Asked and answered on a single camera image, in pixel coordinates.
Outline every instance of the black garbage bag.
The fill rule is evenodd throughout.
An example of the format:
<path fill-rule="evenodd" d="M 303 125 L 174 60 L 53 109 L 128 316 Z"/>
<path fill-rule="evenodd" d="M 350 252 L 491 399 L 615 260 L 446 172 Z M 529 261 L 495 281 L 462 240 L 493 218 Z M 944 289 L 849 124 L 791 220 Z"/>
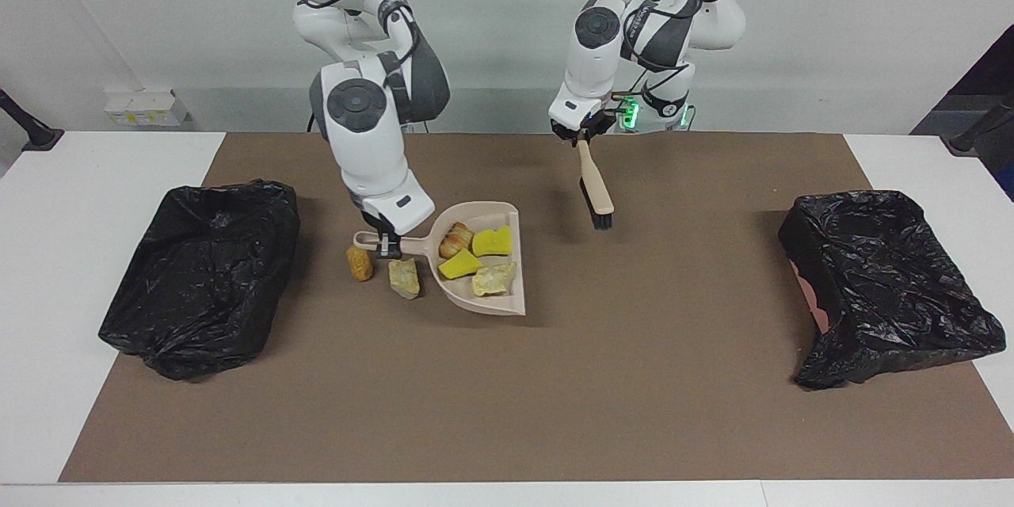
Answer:
<path fill-rule="evenodd" d="M 248 363 L 271 333 L 297 233 L 296 194 L 282 183 L 170 190 L 98 337 L 173 380 Z"/>
<path fill-rule="evenodd" d="M 793 378 L 805 388 L 967 361 L 1006 349 L 923 210 L 904 194 L 800 197 L 779 239 L 826 333 Z"/>

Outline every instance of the brush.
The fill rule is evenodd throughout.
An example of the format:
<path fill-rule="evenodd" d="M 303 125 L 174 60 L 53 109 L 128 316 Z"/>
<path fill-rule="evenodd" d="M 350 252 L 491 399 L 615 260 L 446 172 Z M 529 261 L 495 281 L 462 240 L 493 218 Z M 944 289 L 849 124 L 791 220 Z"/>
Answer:
<path fill-rule="evenodd" d="M 612 226 L 612 199 L 605 189 L 605 182 L 602 173 L 595 166 L 595 161 L 591 157 L 591 149 L 584 138 L 577 142 L 577 152 L 581 157 L 581 194 L 588 205 L 588 212 L 591 214 L 591 224 L 597 230 L 608 230 Z"/>

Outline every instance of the brown table surface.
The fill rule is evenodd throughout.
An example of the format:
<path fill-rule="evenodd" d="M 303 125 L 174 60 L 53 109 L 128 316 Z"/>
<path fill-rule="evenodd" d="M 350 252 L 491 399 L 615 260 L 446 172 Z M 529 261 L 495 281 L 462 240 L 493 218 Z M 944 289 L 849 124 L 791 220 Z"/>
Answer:
<path fill-rule="evenodd" d="M 803 391 L 814 323 L 776 232 L 793 199 L 868 189 L 841 136 L 595 139 L 594 232 L 551 136 L 409 136 L 438 210 L 521 212 L 528 314 L 366 284 L 364 229 L 319 136 L 228 135 L 206 185 L 299 194 L 292 280 L 262 356 L 176 383 L 120 356 L 64 482 L 496 482 L 1014 477 L 970 363 Z M 424 225 L 422 232 L 428 231 Z"/>

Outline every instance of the white robotic arm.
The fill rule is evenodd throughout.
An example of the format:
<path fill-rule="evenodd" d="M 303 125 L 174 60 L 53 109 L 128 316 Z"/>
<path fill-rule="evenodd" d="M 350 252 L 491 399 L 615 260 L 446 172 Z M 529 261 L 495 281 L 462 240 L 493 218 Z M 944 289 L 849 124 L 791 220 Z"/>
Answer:
<path fill-rule="evenodd" d="M 590 0 L 575 23 L 560 92 L 550 107 L 554 132 L 574 141 L 607 131 L 617 96 L 633 96 L 642 117 L 673 122 L 685 102 L 696 67 L 687 48 L 730 49 L 745 29 L 735 0 Z M 637 92 L 615 92 L 620 60 L 644 67 Z M 621 128 L 634 129 L 627 114 Z"/>
<path fill-rule="evenodd" d="M 296 29 L 337 63 L 310 88 L 313 115 L 382 258 L 434 211 L 409 168 L 402 125 L 430 121 L 449 99 L 443 68 L 406 0 L 299 0 Z"/>

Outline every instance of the dustpan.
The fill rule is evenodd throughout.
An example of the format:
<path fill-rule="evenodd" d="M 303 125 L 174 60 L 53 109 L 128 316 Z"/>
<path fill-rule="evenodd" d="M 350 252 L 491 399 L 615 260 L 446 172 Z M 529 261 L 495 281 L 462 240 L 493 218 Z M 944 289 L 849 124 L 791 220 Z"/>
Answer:
<path fill-rule="evenodd" d="M 506 295 L 477 297 L 472 292 L 472 277 L 448 280 L 441 275 L 440 270 L 437 269 L 444 262 L 439 254 L 440 242 L 455 222 L 466 225 L 476 233 L 510 226 L 511 240 L 513 241 L 511 255 L 509 257 L 490 256 L 481 259 L 483 265 L 490 267 L 510 264 L 511 262 L 517 264 L 514 281 Z M 353 243 L 356 247 L 372 251 L 376 249 L 378 240 L 376 233 L 357 232 L 353 237 Z M 402 254 L 427 258 L 430 270 L 437 283 L 440 284 L 440 289 L 443 290 L 447 298 L 462 309 L 486 315 L 524 314 L 521 226 L 518 221 L 517 208 L 514 208 L 513 205 L 500 203 L 500 201 L 468 201 L 468 203 L 447 208 L 437 217 L 428 236 L 425 238 L 402 238 Z"/>

